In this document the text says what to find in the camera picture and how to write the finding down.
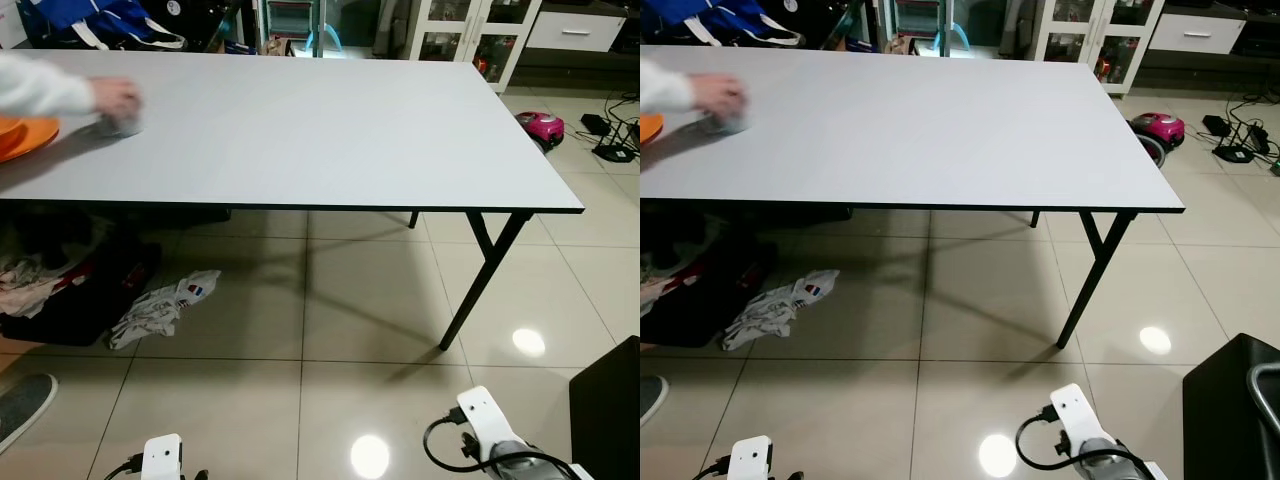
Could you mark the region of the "person's bare hand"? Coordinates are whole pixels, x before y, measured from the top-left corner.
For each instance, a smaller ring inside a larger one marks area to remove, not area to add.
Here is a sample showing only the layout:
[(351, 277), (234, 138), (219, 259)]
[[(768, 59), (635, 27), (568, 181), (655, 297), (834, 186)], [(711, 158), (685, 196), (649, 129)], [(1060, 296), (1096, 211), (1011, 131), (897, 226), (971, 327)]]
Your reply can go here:
[(136, 122), (142, 108), (138, 86), (125, 77), (90, 77), (93, 111), (119, 122)]
[(748, 105), (745, 84), (736, 77), (721, 73), (691, 74), (692, 108), (727, 120), (744, 114)]

